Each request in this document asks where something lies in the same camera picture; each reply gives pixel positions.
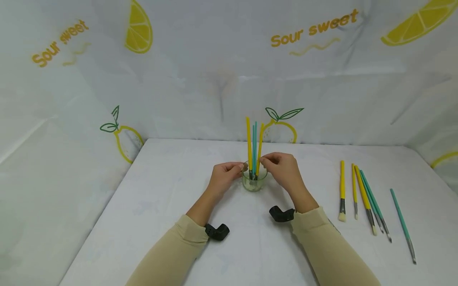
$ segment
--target yellow paintbrush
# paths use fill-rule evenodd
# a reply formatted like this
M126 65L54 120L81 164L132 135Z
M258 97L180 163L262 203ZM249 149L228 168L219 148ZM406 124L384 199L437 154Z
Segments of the yellow paintbrush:
M354 166L354 171L356 173L356 177L358 178L358 184L360 185L361 197L363 198L364 207L366 208L367 218L369 219L369 223L372 226L372 233L374 235L377 235L374 217L372 216L371 204L369 203L369 199L367 198L366 189L364 188L363 180L361 179L360 169L358 168L358 166Z
M356 174L354 173L354 164L351 164L351 180L353 182L353 201L354 201L354 219L358 220L358 197L356 195Z
M246 118L246 139L248 144L248 173L250 180L253 179L253 156L251 154L251 133L250 133L250 119Z
M264 123L261 123L261 132L259 133L259 150L258 157L256 160L256 178L259 175L259 160L261 159L261 148L262 148L262 134L264 132Z
M345 162L340 161L340 213L339 220L346 222L345 215Z

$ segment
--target beige sleeve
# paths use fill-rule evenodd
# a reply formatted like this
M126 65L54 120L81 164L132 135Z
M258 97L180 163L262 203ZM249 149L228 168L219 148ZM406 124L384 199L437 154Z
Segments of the beige sleeve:
M321 286L380 285L363 259L330 223L322 207L305 214L295 213L291 225Z
M148 251L126 286L181 286L207 240L205 228L182 215Z

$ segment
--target person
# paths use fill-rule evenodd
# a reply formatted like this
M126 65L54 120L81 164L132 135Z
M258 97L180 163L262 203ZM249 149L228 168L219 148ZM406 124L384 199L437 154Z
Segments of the person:
M260 161L293 201L296 209L291 221L293 233L302 244L319 284L380 285L307 190L293 155L270 153ZM207 243L204 226L232 182L242 176L243 167L242 162L214 166L202 196L149 250L126 286L182 285L189 268Z

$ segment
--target glass cup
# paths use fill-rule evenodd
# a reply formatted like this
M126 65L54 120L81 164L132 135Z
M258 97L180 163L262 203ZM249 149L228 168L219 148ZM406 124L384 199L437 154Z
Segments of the glass cup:
M242 172L242 185L247 191L257 192L263 187L266 177L267 170L262 164L259 164L257 180L250 180L250 170L247 169L246 171Z

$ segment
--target white table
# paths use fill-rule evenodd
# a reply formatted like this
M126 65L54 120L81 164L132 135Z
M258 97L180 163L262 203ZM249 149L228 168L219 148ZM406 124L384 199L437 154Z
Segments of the white table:
M329 219L383 285L456 285L458 196L413 150L405 147L263 144L263 154L292 153L304 181ZM154 243L205 189L213 165L245 161L246 143L149 139L105 208L61 286L123 286ZM347 222L339 212L339 161L346 162ZM358 188L354 219L351 163L364 170L393 238L371 235ZM389 189L394 188L414 244L412 264ZM269 175L250 193L235 183L210 220L230 234L210 241L185 285L315 285L289 223L268 211L293 205Z

